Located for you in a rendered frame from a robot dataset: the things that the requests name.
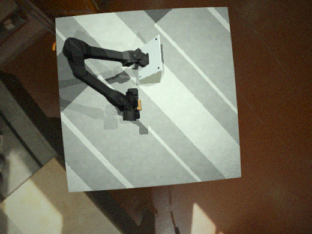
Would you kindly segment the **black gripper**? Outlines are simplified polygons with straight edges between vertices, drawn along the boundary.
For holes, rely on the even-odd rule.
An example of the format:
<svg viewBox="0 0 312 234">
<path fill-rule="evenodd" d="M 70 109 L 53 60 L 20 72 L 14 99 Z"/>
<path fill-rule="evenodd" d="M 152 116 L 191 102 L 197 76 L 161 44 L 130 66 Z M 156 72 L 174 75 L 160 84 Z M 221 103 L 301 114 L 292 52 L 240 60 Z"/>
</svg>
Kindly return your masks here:
<svg viewBox="0 0 312 234">
<path fill-rule="evenodd" d="M 139 112 L 139 109 L 137 109 L 138 106 L 138 89 L 137 88 L 129 88 L 127 89 L 127 91 L 133 91 L 133 97 L 136 99 L 137 103 L 136 105 L 133 107 L 134 109 L 136 108 L 136 119 L 139 119 L 140 118 L 140 112 Z"/>
</svg>

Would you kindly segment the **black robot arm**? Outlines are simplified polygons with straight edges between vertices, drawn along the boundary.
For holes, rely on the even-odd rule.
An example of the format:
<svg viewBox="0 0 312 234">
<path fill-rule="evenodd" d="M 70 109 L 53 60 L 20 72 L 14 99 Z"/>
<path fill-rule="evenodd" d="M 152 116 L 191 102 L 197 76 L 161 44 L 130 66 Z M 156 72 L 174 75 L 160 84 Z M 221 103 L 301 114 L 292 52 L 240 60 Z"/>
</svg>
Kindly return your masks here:
<svg viewBox="0 0 312 234">
<path fill-rule="evenodd" d="M 67 58 L 75 78 L 80 79 L 83 83 L 104 95 L 111 105 L 116 106 L 120 112 L 123 112 L 123 121 L 136 121 L 136 110 L 133 107 L 137 101 L 133 97 L 133 91 L 126 91 L 124 95 L 105 85 L 90 72 L 87 72 L 84 59 L 118 61 L 122 63 L 123 67 L 129 67 L 136 63 L 143 68 L 149 65 L 149 53 L 145 54 L 139 48 L 135 51 L 128 50 L 124 52 L 102 49 L 89 46 L 84 41 L 74 37 L 66 39 L 62 52 Z"/>
</svg>

